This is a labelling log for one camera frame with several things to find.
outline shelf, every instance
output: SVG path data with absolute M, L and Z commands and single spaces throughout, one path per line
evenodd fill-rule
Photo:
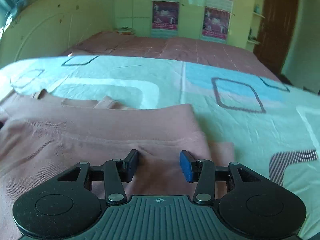
M 258 13 L 255 13 L 255 12 L 253 12 L 253 14 L 264 19 L 264 16 L 262 14 L 258 14 Z
M 256 44 L 256 45 L 259 45 L 260 42 L 258 41 L 255 41 L 255 40 L 248 40 L 249 43 L 252 43 L 252 44 Z

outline brown door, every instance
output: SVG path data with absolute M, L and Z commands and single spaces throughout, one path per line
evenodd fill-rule
M 280 74 L 289 49 L 298 10 L 298 0 L 264 0 L 259 45 L 253 53 L 274 74 Z

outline light blue patterned bedsheet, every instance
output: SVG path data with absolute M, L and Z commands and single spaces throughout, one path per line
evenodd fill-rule
M 236 161 L 298 195 L 300 231 L 320 231 L 320 99 L 251 74 L 165 59 L 75 56 L 30 59 L 0 70 L 0 99 L 14 87 L 31 94 L 101 100 L 138 109 L 192 104 L 208 140 L 235 145 Z

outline pink blanket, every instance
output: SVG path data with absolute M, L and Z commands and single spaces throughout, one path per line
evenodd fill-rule
M 67 56 L 70 53 L 174 59 L 231 69 L 279 81 L 248 50 L 189 38 L 175 37 L 165 40 L 101 32 L 71 47 L 62 55 Z
M 108 97 L 100 102 L 46 92 L 34 97 L 14 94 L 0 106 L 0 239 L 20 237 L 12 218 L 20 195 L 78 162 L 102 165 L 139 150 L 138 170 L 124 185 L 130 196 L 193 195 L 196 184 L 186 182 L 179 166 L 181 150 L 219 165 L 233 160 L 232 144 L 211 144 L 212 156 L 191 105 L 124 111 L 110 109 L 123 106 Z M 92 191 L 104 198 L 103 183 Z

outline pink cloth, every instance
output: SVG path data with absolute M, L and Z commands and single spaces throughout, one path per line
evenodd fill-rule
M 12 218 L 20 195 L 78 162 L 102 165 L 137 149 L 140 166 L 124 185 L 127 196 L 193 195 L 196 184 L 185 181 L 180 151 L 212 158 L 191 105 L 123 111 L 109 109 L 116 105 L 111 98 L 86 104 L 46 92 L 33 97 L 41 99 L 13 94 L 0 106 L 0 239 L 21 236 Z M 221 149 L 216 145 L 216 152 Z M 230 149 L 227 154 L 233 156 Z M 94 183 L 92 191 L 104 198 L 102 183 Z

